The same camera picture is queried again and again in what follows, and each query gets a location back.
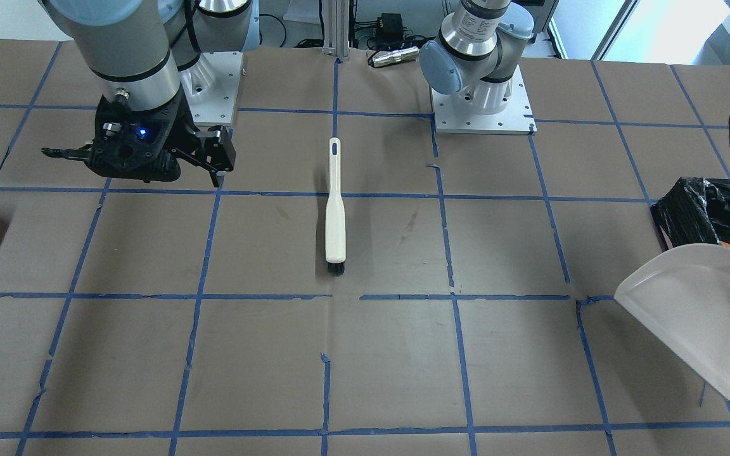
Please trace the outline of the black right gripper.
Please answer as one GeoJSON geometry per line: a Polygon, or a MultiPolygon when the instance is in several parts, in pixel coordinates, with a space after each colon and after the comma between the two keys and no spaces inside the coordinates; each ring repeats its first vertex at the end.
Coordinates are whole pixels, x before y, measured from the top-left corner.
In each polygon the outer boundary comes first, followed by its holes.
{"type": "Polygon", "coordinates": [[[162,106],[133,111],[124,99],[99,99],[92,146],[41,148],[48,158],[84,162],[106,178],[173,182],[181,175],[179,161],[206,170],[215,188],[235,168],[231,130],[194,125],[186,98],[175,95],[162,106]]]}

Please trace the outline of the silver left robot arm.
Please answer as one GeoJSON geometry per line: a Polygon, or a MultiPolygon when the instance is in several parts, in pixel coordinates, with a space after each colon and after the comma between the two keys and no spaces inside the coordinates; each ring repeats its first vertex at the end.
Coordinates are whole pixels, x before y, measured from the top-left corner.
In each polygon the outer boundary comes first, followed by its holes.
{"type": "Polygon", "coordinates": [[[535,18],[512,1],[461,1],[436,37],[419,49],[433,94],[455,98],[476,115],[497,115],[509,104],[512,80],[535,18]]]}

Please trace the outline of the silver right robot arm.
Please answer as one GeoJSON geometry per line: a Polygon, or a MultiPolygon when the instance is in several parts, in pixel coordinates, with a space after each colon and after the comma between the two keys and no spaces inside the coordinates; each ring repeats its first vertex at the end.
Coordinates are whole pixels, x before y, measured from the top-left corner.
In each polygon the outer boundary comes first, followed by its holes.
{"type": "Polygon", "coordinates": [[[111,179],[174,182],[181,162],[206,170],[214,187],[234,170],[231,110],[208,126],[191,102],[223,102],[227,83],[208,62],[260,45],[257,1],[42,1],[71,37],[101,98],[91,142],[43,148],[111,179]]]}

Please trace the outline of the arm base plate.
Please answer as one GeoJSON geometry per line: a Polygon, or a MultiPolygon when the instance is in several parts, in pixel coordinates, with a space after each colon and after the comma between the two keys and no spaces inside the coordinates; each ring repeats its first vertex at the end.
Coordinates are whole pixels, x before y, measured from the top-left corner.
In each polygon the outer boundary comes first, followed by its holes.
{"type": "Polygon", "coordinates": [[[510,80],[479,80],[449,95],[431,89],[430,98],[437,132],[533,135],[538,130],[519,66],[510,80]]]}
{"type": "Polygon", "coordinates": [[[244,57],[238,51],[201,54],[197,63],[179,72],[197,126],[234,126],[244,57]]]}

